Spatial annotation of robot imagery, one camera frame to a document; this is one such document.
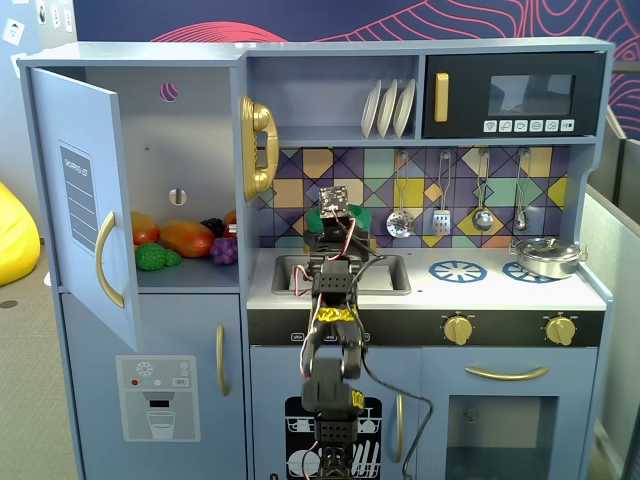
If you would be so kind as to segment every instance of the oven window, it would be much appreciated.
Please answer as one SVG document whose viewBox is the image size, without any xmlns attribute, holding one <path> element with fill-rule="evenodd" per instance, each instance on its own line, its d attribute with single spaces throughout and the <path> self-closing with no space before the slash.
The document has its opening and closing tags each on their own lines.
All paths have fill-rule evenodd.
<svg viewBox="0 0 640 480">
<path fill-rule="evenodd" d="M 446 480 L 547 480 L 557 397 L 451 396 Z"/>
</svg>

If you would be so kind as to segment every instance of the sink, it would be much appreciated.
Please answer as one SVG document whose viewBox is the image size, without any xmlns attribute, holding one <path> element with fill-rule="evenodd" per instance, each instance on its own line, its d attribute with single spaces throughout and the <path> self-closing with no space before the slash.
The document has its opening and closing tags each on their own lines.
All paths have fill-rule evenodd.
<svg viewBox="0 0 640 480">
<path fill-rule="evenodd" d="M 293 295 L 293 269 L 296 265 L 306 266 L 309 257 L 305 255 L 283 255 L 276 259 L 271 292 L 276 295 Z M 310 288 L 311 282 L 298 277 L 298 288 Z M 386 259 L 369 267 L 359 281 L 359 295 L 408 295 L 411 293 L 409 276 L 404 259 L 399 255 L 389 255 Z"/>
</svg>

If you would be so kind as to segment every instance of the colorful tile backsplash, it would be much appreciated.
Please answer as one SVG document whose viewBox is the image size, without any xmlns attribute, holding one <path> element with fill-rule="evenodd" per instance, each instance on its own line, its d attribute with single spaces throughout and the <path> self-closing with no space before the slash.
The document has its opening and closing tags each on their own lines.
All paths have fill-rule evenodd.
<svg viewBox="0 0 640 480">
<path fill-rule="evenodd" d="M 319 188 L 333 185 L 347 186 L 350 203 L 371 211 L 371 233 L 380 247 L 504 248 L 509 245 L 514 234 L 517 147 L 490 148 L 485 203 L 495 222 L 488 232 L 476 230 L 472 223 L 478 208 L 478 169 L 484 170 L 478 149 L 448 149 L 452 153 L 452 165 L 446 208 L 451 211 L 452 229 L 451 235 L 444 237 L 432 235 L 433 212 L 440 207 L 441 190 L 437 180 L 441 149 L 403 150 L 408 160 L 396 161 L 396 150 L 386 148 L 281 150 L 273 186 L 256 200 L 260 245 L 301 247 L 304 215 L 317 206 Z M 529 226 L 523 232 L 516 232 L 518 239 L 559 234 L 568 166 L 569 147 L 531 148 L 531 165 L 523 162 L 520 172 L 523 185 L 529 180 L 524 195 Z M 447 166 L 443 165 L 443 187 L 447 178 Z M 415 235 L 397 239 L 388 234 L 386 220 L 400 205 L 403 185 L 404 209 L 416 219 Z"/>
</svg>

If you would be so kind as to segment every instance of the play kitchen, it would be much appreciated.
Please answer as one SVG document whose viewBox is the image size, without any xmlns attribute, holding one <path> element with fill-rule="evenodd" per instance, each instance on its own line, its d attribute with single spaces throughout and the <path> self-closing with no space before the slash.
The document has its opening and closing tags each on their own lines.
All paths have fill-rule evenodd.
<svg viewBox="0 0 640 480">
<path fill-rule="evenodd" d="M 377 261 L 367 363 L 400 389 L 347 380 L 351 476 L 584 480 L 612 298 L 579 232 L 612 61 L 588 38 L 21 60 L 79 478 L 317 478 L 296 267 L 339 191 Z"/>
</svg>

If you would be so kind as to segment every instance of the hanging utensil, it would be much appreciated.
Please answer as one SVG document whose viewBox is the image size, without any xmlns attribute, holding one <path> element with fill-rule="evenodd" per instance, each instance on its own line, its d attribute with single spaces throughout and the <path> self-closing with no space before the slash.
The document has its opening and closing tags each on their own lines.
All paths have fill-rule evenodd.
<svg viewBox="0 0 640 480">
<path fill-rule="evenodd" d="M 489 150 L 485 149 L 480 152 L 480 164 L 478 165 L 478 211 L 473 216 L 473 226 L 481 232 L 488 232 L 493 226 L 493 214 L 485 206 L 484 201 L 487 193 L 487 180 L 489 180 Z M 480 182 L 480 172 L 482 165 L 485 164 L 484 182 Z"/>
<path fill-rule="evenodd" d="M 448 166 L 448 181 L 447 188 L 442 188 L 441 175 L 442 175 L 442 160 L 446 160 Z M 443 236 L 451 233 L 451 212 L 446 210 L 447 205 L 447 190 L 451 185 L 451 153 L 449 150 L 442 150 L 440 152 L 440 165 L 438 167 L 438 188 L 440 189 L 440 210 L 433 212 L 433 235 Z"/>
<path fill-rule="evenodd" d="M 523 161 L 528 162 L 527 172 L 529 172 L 529 174 L 527 175 L 527 178 L 524 181 L 524 187 L 520 182 L 520 170 L 524 170 L 522 168 L 524 163 Z M 518 163 L 518 176 L 516 178 L 516 200 L 517 200 L 516 217 L 515 217 L 515 221 L 513 222 L 513 228 L 515 228 L 519 232 L 523 232 L 524 230 L 527 229 L 527 227 L 529 227 L 529 219 L 527 218 L 527 214 L 524 211 L 524 195 L 527 192 L 527 187 L 529 186 L 529 182 L 531 182 L 530 174 L 531 174 L 531 150 L 529 150 L 528 148 L 524 148 L 520 151 L 520 162 Z"/>
<path fill-rule="evenodd" d="M 405 168 L 405 181 L 400 188 L 398 184 L 398 170 L 400 169 L 400 160 L 406 160 Z M 387 231 L 389 234 L 396 238 L 407 238 L 413 231 L 414 218 L 409 212 L 404 210 L 404 191 L 409 183 L 409 155 L 406 152 L 398 152 L 395 158 L 395 179 L 394 183 L 398 192 L 400 193 L 400 209 L 393 212 L 387 218 Z"/>
</svg>

